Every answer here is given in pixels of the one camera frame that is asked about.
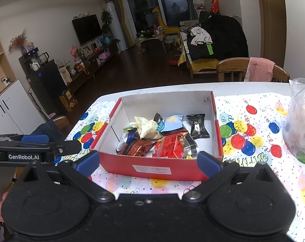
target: wall-mounted tv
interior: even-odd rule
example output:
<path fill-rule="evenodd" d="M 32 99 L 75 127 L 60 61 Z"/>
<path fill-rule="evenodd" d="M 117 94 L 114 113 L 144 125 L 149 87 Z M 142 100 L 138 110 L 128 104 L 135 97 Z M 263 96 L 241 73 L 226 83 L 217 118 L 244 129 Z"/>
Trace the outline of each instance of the wall-mounted tv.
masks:
<path fill-rule="evenodd" d="M 84 44 L 102 34 L 96 14 L 72 21 L 80 44 Z"/>

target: dried flower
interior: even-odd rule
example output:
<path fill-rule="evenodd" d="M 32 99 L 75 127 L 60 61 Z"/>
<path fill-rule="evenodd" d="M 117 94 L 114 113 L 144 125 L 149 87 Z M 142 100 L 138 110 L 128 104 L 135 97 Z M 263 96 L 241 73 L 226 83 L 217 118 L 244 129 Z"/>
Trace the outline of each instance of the dried flower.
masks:
<path fill-rule="evenodd" d="M 24 29 L 22 34 L 11 39 L 10 45 L 9 45 L 9 52 L 11 52 L 14 49 L 21 49 L 24 46 L 26 41 L 27 41 L 26 29 Z"/>

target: green tag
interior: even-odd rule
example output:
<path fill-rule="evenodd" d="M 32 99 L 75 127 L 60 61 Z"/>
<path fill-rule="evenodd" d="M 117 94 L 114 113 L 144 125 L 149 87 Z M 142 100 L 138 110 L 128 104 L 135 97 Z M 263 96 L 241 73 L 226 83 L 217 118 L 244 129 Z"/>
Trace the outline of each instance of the green tag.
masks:
<path fill-rule="evenodd" d="M 210 43 L 207 43 L 206 46 L 207 46 L 207 49 L 209 50 L 209 54 L 210 55 L 214 54 L 213 49 L 212 49 L 212 45 Z"/>

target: clear plastic container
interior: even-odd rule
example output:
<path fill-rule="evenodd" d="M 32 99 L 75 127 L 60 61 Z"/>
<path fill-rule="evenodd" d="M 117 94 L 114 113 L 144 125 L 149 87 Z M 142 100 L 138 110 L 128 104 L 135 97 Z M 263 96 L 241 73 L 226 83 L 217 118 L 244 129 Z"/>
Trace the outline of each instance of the clear plastic container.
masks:
<path fill-rule="evenodd" d="M 283 137 L 289 151 L 305 164 L 305 78 L 292 81 Z"/>

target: pink cloth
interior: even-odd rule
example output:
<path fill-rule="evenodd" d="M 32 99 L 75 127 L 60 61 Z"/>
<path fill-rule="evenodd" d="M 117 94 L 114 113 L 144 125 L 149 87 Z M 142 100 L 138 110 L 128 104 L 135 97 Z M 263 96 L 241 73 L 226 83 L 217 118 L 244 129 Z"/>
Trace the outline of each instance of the pink cloth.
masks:
<path fill-rule="evenodd" d="M 250 57 L 244 82 L 270 82 L 275 63 L 271 60 Z"/>

